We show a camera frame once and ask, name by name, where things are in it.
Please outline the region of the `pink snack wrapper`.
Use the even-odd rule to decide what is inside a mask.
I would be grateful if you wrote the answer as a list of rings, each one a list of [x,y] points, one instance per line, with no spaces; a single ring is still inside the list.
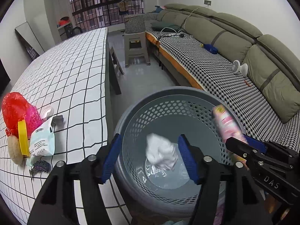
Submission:
[[[218,132],[224,143],[226,143],[227,139],[231,137],[234,137],[245,144],[248,143],[240,127],[223,105],[213,107],[212,112]]]

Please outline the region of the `pink plastic mesh basket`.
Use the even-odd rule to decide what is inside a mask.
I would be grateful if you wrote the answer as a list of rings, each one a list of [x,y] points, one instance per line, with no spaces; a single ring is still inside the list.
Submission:
[[[43,120],[35,106],[30,105],[27,108],[25,114],[25,123],[27,136],[30,138],[34,130],[36,130],[43,123]]]

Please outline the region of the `grey perforated trash basket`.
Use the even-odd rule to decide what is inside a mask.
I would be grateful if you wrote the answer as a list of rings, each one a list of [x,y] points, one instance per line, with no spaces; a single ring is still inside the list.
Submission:
[[[204,155],[232,165],[213,119],[213,108],[221,103],[202,90],[176,86],[124,112],[115,129],[123,138],[115,169],[135,201],[161,215],[191,216],[201,187],[189,178],[177,141],[184,134]]]

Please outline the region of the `houndstooth sofa cover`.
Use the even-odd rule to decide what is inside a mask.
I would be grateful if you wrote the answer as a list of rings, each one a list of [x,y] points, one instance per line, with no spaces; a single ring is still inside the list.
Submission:
[[[274,141],[299,151],[299,111],[283,123],[254,83],[231,71],[232,63],[222,55],[211,54],[204,43],[181,28],[177,33],[154,31],[151,22],[159,13],[144,15],[147,39],[156,46],[189,83],[226,103],[239,118],[248,136]]]

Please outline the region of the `dark purple hair claw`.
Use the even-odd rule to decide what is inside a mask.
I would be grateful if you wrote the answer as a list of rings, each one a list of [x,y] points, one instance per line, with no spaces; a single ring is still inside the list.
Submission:
[[[34,163],[34,165],[29,170],[31,180],[33,180],[34,176],[38,173],[49,173],[51,171],[51,165],[45,160],[38,160]]]

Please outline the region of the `light blue wipes packet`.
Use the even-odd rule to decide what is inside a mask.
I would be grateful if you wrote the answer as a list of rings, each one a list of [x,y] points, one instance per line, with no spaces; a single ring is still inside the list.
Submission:
[[[55,152],[55,135],[52,129],[51,116],[42,123],[31,135],[29,144],[30,156],[26,160],[26,165],[32,167],[39,156],[52,156]]]

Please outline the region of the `beige plush toy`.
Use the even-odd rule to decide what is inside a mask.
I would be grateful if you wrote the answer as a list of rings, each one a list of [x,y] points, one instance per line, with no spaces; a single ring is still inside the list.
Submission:
[[[21,165],[23,162],[23,155],[21,153],[19,140],[16,136],[8,136],[8,153],[10,155],[10,159],[16,165]]]

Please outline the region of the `olive green sofa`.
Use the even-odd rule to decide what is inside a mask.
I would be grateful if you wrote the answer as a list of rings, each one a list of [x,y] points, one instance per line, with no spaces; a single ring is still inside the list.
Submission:
[[[274,36],[239,17],[201,6],[168,4],[157,19],[183,28],[231,62],[246,64],[246,76],[283,123],[299,111],[299,59]]]

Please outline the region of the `white small fan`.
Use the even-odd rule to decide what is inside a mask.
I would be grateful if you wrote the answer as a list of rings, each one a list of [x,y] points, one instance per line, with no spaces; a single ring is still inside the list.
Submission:
[[[247,74],[248,74],[248,65],[247,64],[241,64],[239,62],[239,60],[235,60],[232,63],[231,71],[232,71],[233,74],[241,73],[241,75],[243,77],[246,77]]]

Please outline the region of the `crumpled white paper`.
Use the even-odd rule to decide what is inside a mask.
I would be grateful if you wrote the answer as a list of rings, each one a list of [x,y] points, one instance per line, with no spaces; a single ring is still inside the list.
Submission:
[[[146,157],[150,164],[163,170],[172,170],[179,158],[176,145],[165,137],[151,133],[146,137]]]

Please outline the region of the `clear round plastic lid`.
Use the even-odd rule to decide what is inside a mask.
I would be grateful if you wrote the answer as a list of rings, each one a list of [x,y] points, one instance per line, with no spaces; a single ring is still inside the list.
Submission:
[[[54,113],[54,109],[51,105],[47,105],[42,107],[40,111],[40,117],[43,121],[46,121],[48,118],[50,118]]]

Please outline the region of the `blue cloth on sofa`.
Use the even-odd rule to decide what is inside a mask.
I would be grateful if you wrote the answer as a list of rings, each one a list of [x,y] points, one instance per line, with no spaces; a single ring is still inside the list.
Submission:
[[[211,54],[218,54],[218,49],[211,44],[204,44],[203,47]]]

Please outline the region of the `red plastic bag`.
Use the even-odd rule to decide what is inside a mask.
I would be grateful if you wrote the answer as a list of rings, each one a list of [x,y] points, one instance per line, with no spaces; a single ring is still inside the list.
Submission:
[[[18,137],[18,122],[25,119],[30,106],[31,104],[19,92],[10,92],[4,96],[1,110],[7,136]]]

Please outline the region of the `white grid tablecloth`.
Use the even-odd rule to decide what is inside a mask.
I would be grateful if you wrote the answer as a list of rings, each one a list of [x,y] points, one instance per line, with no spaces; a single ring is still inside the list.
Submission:
[[[55,125],[55,152],[43,160],[78,163],[95,155],[113,139],[110,110],[110,70],[108,29],[79,34],[51,48],[35,59],[13,87],[40,112],[51,105],[54,116],[64,122]],[[7,208],[18,224],[28,224],[34,202],[49,173],[38,173],[31,180],[30,168],[16,165],[9,156],[6,124],[1,122],[1,208]],[[111,221],[130,224],[132,217],[117,187],[113,174],[99,186]],[[74,181],[78,224],[87,224],[80,191]]]

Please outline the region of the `dark green pillow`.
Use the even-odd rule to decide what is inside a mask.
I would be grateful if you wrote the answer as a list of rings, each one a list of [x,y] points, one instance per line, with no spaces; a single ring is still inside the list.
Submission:
[[[163,22],[163,21],[151,22],[151,27],[154,31],[171,32],[171,33],[177,33],[181,29],[181,27],[176,24]]]

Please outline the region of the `grey plastic stool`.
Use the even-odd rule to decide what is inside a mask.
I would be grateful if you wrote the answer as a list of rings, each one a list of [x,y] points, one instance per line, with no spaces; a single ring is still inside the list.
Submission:
[[[149,54],[146,45],[146,33],[124,33],[125,67],[129,67],[129,60],[143,57],[147,65],[150,65]]]

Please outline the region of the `houndstooth storage basket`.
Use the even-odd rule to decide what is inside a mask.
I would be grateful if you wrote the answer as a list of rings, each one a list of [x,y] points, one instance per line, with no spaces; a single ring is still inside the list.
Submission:
[[[143,33],[146,30],[143,14],[126,15],[124,17],[126,34]]]

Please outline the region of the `wall power socket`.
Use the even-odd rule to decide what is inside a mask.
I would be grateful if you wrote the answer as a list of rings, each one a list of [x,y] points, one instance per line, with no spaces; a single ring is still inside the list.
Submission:
[[[209,0],[204,0],[204,4],[207,5],[207,6],[210,6],[212,4],[212,2],[209,1]]]

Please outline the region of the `leaning wall mirror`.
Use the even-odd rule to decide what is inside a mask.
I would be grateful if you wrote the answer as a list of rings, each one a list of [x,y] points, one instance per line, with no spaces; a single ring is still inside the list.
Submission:
[[[31,61],[45,52],[28,22],[15,27],[15,34]]]

